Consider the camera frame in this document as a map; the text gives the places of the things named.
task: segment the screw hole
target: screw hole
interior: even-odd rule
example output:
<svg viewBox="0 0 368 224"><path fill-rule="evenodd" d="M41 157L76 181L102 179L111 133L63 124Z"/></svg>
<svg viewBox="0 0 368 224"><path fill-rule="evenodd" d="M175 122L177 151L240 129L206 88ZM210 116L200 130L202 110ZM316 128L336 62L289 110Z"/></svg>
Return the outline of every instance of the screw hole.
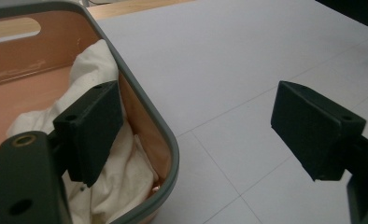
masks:
<svg viewBox="0 0 368 224"><path fill-rule="evenodd" d="M24 147L32 144L36 140L35 135L26 134L20 137L17 137L13 142L12 146L14 147Z"/></svg>
<svg viewBox="0 0 368 224"><path fill-rule="evenodd" d="M12 216L18 216L20 214L25 213L27 210L30 209L30 207L33 205L33 201L30 199L23 199L18 201L17 203L14 203L9 208L9 213Z"/></svg>
<svg viewBox="0 0 368 224"><path fill-rule="evenodd" d="M65 120L71 121L71 120L75 120L76 118L77 118L76 115L69 115L69 116L65 117Z"/></svg>

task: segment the white tiled surface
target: white tiled surface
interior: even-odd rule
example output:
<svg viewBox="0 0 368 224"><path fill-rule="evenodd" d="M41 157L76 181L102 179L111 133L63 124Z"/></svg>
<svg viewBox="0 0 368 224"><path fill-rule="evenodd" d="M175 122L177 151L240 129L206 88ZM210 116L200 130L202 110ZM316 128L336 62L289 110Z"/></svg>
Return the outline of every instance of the white tiled surface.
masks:
<svg viewBox="0 0 368 224"><path fill-rule="evenodd" d="M350 175L313 183L270 117L284 79L368 120L368 27L313 0L199 0L99 24L180 147L152 224L349 223Z"/></svg>

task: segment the cream fabric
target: cream fabric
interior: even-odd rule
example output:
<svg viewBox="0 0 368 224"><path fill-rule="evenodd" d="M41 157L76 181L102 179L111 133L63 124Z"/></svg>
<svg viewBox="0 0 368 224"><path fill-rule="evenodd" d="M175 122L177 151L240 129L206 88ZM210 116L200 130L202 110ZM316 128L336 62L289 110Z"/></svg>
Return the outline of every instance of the cream fabric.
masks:
<svg viewBox="0 0 368 224"><path fill-rule="evenodd" d="M106 41L99 40L77 56L70 72L69 90L50 108L19 115L7 135L27 131L50 133L52 121L89 88L117 78L118 68ZM72 182L68 174L64 174L63 180L73 223L94 224L109 223L144 202L158 176L138 136L134 136L125 120L102 173L90 189Z"/></svg>

